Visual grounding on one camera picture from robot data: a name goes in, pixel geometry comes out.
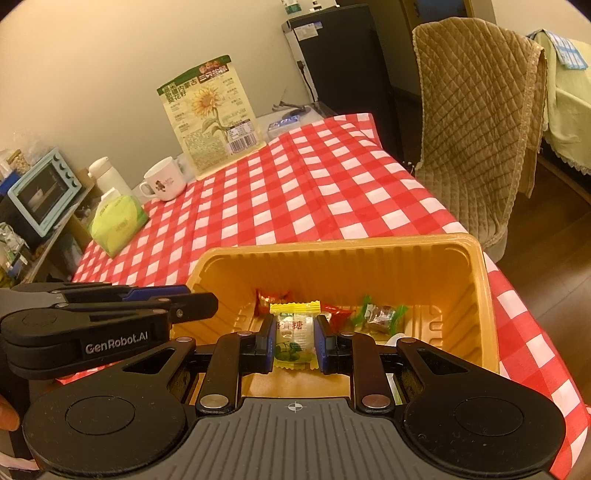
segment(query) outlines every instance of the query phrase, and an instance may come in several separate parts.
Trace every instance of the orange plastic tray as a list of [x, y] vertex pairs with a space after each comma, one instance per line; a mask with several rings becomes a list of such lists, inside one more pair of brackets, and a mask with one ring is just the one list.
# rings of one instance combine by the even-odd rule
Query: orange plastic tray
[[[216, 248], [201, 257], [187, 282], [219, 299], [215, 317], [174, 326], [173, 337], [199, 344], [239, 330], [257, 331], [255, 290], [290, 290], [294, 301], [358, 306], [409, 306], [404, 333], [498, 372], [494, 313], [482, 250], [466, 233], [367, 238], [260, 247]], [[372, 334], [377, 342], [385, 334]], [[250, 375], [243, 394], [264, 397], [348, 395], [349, 379], [318, 371], [274, 369]]]

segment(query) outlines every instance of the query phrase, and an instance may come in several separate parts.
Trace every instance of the blue checkered cloth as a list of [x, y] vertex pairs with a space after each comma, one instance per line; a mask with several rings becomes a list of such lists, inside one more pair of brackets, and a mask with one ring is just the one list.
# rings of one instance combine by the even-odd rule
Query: blue checkered cloth
[[556, 35], [551, 31], [546, 30], [545, 28], [540, 28], [533, 33], [528, 35], [529, 38], [532, 40], [539, 32], [544, 32], [548, 35], [550, 41], [554, 44], [554, 48], [556, 49], [556, 53], [558, 55], [558, 59], [560, 63], [564, 65], [569, 70], [586, 70], [588, 65], [583, 56], [577, 50], [577, 47], [573, 45], [573, 43], [568, 39], [561, 37], [560, 35]]

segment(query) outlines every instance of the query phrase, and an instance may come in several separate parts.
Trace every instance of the power cord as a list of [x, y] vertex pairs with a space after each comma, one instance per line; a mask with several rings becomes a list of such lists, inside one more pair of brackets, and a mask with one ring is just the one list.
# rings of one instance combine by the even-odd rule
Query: power cord
[[314, 92], [312, 91], [312, 87], [310, 86], [310, 82], [308, 82], [308, 79], [306, 78], [306, 73], [305, 73], [305, 65], [304, 62], [301, 60], [298, 60], [297, 62], [297, 66], [300, 69], [301, 75], [304, 77], [304, 81], [308, 87], [308, 90], [310, 91], [310, 95], [312, 96], [312, 101], [316, 101], [316, 98], [314, 97]]

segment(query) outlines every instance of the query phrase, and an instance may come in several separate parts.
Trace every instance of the light blue toaster oven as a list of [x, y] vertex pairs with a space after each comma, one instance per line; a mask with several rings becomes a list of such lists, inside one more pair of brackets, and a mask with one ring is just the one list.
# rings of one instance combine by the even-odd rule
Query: light blue toaster oven
[[8, 196], [24, 219], [44, 237], [81, 188], [55, 148], [8, 190]]

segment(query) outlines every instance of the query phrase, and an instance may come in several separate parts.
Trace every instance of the refrigerator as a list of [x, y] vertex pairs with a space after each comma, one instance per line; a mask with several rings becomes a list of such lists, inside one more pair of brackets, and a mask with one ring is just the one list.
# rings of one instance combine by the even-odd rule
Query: refrigerator
[[384, 150], [403, 160], [396, 101], [367, 5], [289, 19], [283, 32], [313, 100], [337, 114], [373, 115]]

